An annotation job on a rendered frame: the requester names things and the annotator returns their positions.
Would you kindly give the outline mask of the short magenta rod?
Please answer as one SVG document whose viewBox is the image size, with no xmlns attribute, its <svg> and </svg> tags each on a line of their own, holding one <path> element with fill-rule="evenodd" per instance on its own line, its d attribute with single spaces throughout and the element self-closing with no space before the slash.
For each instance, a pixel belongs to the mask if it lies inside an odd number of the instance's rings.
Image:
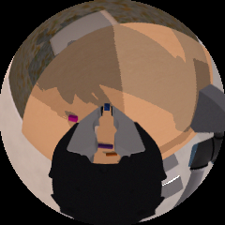
<svg viewBox="0 0 225 225">
<path fill-rule="evenodd" d="M 76 122 L 77 123 L 78 116 L 70 114 L 69 117 L 68 117 L 68 121 L 72 121 L 72 122 Z"/>
</svg>

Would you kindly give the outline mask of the purple rod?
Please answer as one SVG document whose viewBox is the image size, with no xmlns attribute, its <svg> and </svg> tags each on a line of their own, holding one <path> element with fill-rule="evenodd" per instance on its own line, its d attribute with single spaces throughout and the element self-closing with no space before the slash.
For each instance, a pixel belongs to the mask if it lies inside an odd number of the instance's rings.
<svg viewBox="0 0 225 225">
<path fill-rule="evenodd" d="M 113 144 L 103 144 L 99 143 L 98 148 L 106 148 L 106 149 L 113 149 Z"/>
</svg>

